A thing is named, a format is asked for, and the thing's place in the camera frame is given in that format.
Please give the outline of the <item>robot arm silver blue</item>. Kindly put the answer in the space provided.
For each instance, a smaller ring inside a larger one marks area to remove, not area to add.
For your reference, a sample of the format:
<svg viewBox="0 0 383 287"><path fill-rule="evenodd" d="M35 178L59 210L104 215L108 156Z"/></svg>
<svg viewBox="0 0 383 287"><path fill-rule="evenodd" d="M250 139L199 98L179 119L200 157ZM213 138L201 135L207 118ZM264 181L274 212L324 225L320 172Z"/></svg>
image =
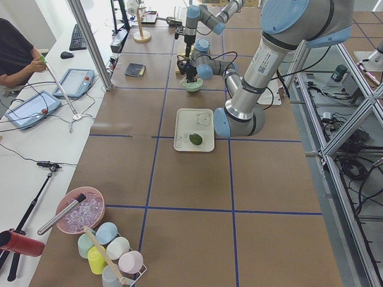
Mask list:
<svg viewBox="0 0 383 287"><path fill-rule="evenodd" d="M214 130L223 138L251 136L264 126L265 113L258 104L272 77L288 52L302 42L308 48L328 47L351 36L354 1L267 1L261 11L259 47L240 77L233 63L214 60L208 54L209 44L197 39L199 23L217 35L243 7L243 1L230 1L217 15L204 5L191 5L186 24L179 32L186 43L188 61L183 72L189 78L221 76L231 99L214 111Z"/></svg>
<svg viewBox="0 0 383 287"><path fill-rule="evenodd" d="M220 35L225 29L225 24L237 12L240 12L245 5L243 0L232 0L224 6L217 15L210 13L205 5L191 5L187 8L186 23L182 28L176 30L175 39L179 35L184 37L186 43L185 56L189 57L192 46L196 42L198 23L203 23L215 34Z"/></svg>

